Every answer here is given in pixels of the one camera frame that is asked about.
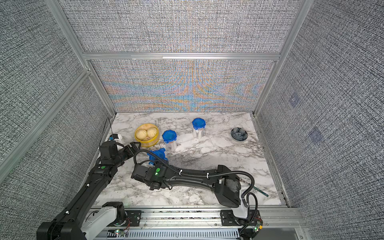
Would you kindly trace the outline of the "blue lid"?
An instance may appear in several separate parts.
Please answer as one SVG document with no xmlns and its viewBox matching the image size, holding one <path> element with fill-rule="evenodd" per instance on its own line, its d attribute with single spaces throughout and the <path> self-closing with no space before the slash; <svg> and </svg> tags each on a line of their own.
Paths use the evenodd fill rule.
<svg viewBox="0 0 384 240">
<path fill-rule="evenodd" d="M 157 157 L 159 157 L 159 158 L 161 158 L 161 159 L 163 159 L 165 161 L 168 161 L 168 159 L 166 157 L 166 149 L 165 148 L 154 150 L 154 151 L 152 151 L 152 153 L 154 155 L 156 155 Z M 149 160 L 150 160 L 149 161 L 149 165 L 153 166 L 155 164 L 156 158 L 153 155 L 151 155 L 151 154 L 148 154 L 148 156 L 149 156 Z"/>
<path fill-rule="evenodd" d="M 177 140 L 177 133 L 173 130 L 166 130 L 162 134 L 163 141 L 168 144 Z"/>
<path fill-rule="evenodd" d="M 206 127 L 206 121 L 202 118 L 195 118 L 192 121 L 192 124 L 195 130 L 204 129 Z"/>
</svg>

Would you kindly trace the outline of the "blue lid back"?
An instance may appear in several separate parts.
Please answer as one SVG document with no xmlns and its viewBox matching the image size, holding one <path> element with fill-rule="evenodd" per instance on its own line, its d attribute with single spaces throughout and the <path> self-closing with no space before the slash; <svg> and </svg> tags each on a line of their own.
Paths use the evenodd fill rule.
<svg viewBox="0 0 384 240">
<path fill-rule="evenodd" d="M 204 129 L 206 127 L 206 121 L 202 118 L 195 118 L 192 121 L 192 124 L 195 130 Z"/>
</svg>

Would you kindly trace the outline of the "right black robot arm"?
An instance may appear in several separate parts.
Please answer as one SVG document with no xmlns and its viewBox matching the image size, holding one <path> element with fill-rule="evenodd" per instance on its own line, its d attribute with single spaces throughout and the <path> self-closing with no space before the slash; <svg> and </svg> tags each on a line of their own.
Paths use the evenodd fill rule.
<svg viewBox="0 0 384 240">
<path fill-rule="evenodd" d="M 155 158 L 153 167 L 137 162 L 137 156 L 146 153 Z M 254 177 L 244 171 L 231 171 L 224 165 L 213 170 L 189 170 L 170 165 L 168 161 L 148 150 L 132 151 L 134 170 L 131 178 L 146 184 L 151 191 L 172 190 L 173 187 L 206 189 L 213 192 L 222 206 L 231 208 L 238 224 L 250 225 L 252 221 L 262 225 L 258 199 L 252 189 Z"/>
</svg>

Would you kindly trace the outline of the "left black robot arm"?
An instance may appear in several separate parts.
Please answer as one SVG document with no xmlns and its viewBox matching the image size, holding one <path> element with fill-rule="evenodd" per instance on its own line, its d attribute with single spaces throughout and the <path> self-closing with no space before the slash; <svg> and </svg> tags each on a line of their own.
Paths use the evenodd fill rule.
<svg viewBox="0 0 384 240">
<path fill-rule="evenodd" d="M 92 205 L 118 171 L 118 167 L 141 149 L 141 143 L 125 146 L 114 140 L 100 145 L 101 156 L 89 172 L 83 187 L 52 221 L 42 223 L 37 240 L 91 240 L 105 227 L 85 227 L 83 222 Z"/>
</svg>

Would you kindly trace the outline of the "left steamed bun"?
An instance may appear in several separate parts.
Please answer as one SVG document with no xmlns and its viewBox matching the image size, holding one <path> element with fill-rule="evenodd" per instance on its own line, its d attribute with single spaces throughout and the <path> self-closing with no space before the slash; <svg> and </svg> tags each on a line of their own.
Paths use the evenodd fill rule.
<svg viewBox="0 0 384 240">
<path fill-rule="evenodd" d="M 135 133 L 135 136 L 138 140 L 145 140 L 147 138 L 147 130 L 145 129 L 139 129 L 137 130 L 137 132 Z"/>
</svg>

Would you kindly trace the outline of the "steamed bun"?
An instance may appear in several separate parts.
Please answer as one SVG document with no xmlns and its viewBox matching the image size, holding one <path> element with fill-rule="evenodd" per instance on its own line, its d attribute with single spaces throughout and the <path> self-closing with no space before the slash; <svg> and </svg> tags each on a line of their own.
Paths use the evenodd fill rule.
<svg viewBox="0 0 384 240">
<path fill-rule="evenodd" d="M 152 139 L 158 134 L 158 129 L 156 127 L 150 127 L 147 129 L 147 136 Z"/>
<path fill-rule="evenodd" d="M 135 136 L 138 140 L 145 140 L 147 138 L 147 130 L 145 129 L 139 129 L 137 130 L 137 132 L 135 133 Z"/>
</svg>

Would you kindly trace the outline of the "yellow bamboo steamer basket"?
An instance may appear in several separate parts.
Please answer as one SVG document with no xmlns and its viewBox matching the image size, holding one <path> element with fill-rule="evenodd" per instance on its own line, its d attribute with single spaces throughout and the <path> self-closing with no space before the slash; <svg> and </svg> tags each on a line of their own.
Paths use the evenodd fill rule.
<svg viewBox="0 0 384 240">
<path fill-rule="evenodd" d="M 159 128 L 150 123 L 143 124 L 136 129 L 135 139 L 141 143 L 143 148 L 153 147 L 160 139 Z"/>
</svg>

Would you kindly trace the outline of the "right steamed bun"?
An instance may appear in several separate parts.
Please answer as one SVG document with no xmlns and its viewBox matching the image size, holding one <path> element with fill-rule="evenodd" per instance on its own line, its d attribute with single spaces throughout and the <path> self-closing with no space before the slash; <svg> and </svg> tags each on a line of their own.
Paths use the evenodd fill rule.
<svg viewBox="0 0 384 240">
<path fill-rule="evenodd" d="M 156 127 L 150 127 L 147 129 L 147 136 L 152 139 L 158 134 L 158 129 Z"/>
</svg>

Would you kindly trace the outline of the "dark blue bowl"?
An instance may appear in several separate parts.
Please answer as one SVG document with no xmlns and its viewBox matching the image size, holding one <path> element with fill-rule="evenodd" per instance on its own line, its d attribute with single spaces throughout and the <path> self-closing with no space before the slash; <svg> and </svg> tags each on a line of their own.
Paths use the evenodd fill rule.
<svg viewBox="0 0 384 240">
<path fill-rule="evenodd" d="M 248 138 L 248 133 L 243 128 L 233 128 L 231 130 L 231 136 L 234 140 L 243 142 Z"/>
</svg>

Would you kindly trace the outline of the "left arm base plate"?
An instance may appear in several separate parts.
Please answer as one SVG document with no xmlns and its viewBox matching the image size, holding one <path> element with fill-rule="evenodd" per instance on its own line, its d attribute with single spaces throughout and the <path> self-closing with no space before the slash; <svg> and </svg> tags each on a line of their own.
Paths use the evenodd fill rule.
<svg viewBox="0 0 384 240">
<path fill-rule="evenodd" d="M 141 210 L 125 210 L 125 218 L 121 223 L 117 224 L 117 227 L 138 227 L 142 218 Z"/>
</svg>

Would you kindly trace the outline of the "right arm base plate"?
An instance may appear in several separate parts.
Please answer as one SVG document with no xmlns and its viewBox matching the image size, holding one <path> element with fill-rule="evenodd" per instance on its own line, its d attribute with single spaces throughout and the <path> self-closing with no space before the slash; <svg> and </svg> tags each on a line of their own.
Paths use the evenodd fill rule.
<svg viewBox="0 0 384 240">
<path fill-rule="evenodd" d="M 221 223 L 224 227 L 230 226 L 262 226 L 263 220 L 260 216 L 259 210 L 249 210 L 248 216 L 245 219 L 237 218 L 234 216 L 232 210 L 221 210 Z"/>
</svg>

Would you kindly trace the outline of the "green handled fork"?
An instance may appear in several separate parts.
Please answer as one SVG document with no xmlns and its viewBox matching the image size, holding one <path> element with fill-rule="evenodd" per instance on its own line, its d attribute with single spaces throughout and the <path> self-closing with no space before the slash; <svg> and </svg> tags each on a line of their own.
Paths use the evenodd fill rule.
<svg viewBox="0 0 384 240">
<path fill-rule="evenodd" d="M 269 197 L 269 194 L 265 193 L 264 191 L 260 190 L 259 188 L 255 187 L 255 186 L 254 186 L 253 188 L 254 188 L 254 190 L 256 190 L 257 192 L 261 193 L 263 196 L 265 196 L 265 197 Z"/>
</svg>

